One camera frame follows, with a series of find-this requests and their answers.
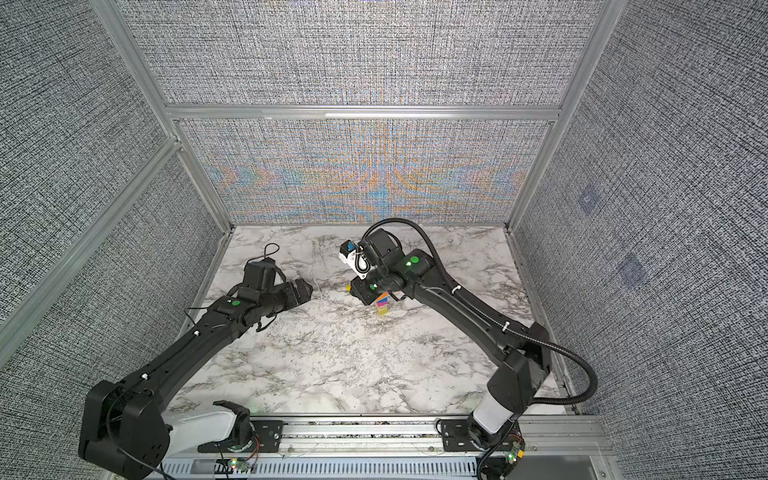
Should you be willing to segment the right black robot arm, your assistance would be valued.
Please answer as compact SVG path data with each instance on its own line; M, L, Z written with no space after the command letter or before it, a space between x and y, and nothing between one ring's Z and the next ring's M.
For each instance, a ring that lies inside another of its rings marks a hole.
M463 288L430 249L403 250L379 228L360 242L342 242L339 258L355 273L351 294L363 304L397 291L439 313L468 336L496 366L487 392L468 419L468 436L482 450L501 436L532 404L551 371L550 340L539 325L527 327Z

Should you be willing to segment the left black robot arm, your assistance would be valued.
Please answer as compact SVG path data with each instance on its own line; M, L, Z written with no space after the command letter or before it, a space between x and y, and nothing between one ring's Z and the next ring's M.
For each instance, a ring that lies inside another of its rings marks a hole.
M79 457L125 479L157 473L182 440L163 413L182 386L248 330L310 301L313 287L288 280L271 257L247 263L240 283L205 307L199 321L149 363L117 383L101 381L84 403Z

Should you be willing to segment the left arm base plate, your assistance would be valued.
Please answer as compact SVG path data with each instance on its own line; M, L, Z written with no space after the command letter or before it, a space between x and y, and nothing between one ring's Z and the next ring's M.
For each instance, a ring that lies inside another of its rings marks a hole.
M280 420L239 421L227 438L199 445L196 451L234 455L276 453L279 450L283 427L284 423Z

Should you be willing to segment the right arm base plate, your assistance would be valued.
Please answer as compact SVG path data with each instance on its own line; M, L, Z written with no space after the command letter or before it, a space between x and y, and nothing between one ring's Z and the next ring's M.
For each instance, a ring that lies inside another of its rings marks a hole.
M494 446L512 450L525 445L517 421L506 421L496 433L486 432L470 417L438 419L435 427L446 452L485 452Z

